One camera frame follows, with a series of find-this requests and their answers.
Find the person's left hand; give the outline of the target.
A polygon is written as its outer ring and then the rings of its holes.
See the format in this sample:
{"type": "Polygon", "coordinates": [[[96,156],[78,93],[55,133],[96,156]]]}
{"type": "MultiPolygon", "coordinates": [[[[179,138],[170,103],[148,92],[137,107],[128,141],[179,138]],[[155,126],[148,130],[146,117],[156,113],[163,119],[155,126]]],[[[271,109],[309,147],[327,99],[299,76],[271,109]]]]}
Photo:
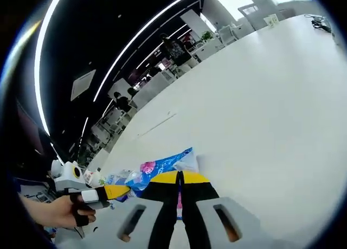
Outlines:
{"type": "Polygon", "coordinates": [[[49,227],[83,227],[96,221],[95,210],[84,203],[78,194],[64,195],[44,204],[42,214],[41,224],[49,227]]]}

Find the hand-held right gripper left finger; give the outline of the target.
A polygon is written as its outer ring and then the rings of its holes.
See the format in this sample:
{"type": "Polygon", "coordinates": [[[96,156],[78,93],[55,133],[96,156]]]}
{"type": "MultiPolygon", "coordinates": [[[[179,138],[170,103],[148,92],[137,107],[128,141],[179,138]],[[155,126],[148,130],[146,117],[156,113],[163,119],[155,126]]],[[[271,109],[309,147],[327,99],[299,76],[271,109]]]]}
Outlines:
{"type": "Polygon", "coordinates": [[[84,238],[62,238],[62,248],[168,248],[177,221],[178,194],[179,172],[161,173],[141,197],[102,209],[84,238]]]}

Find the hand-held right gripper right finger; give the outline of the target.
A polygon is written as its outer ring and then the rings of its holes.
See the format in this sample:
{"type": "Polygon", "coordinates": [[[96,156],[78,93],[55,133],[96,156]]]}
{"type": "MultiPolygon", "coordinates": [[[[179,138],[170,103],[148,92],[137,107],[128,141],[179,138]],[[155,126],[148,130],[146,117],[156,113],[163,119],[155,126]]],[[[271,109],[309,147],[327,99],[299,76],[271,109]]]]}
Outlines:
{"type": "Polygon", "coordinates": [[[191,248],[287,248],[260,220],[229,197],[221,197],[199,173],[178,173],[182,217],[191,248]]]}

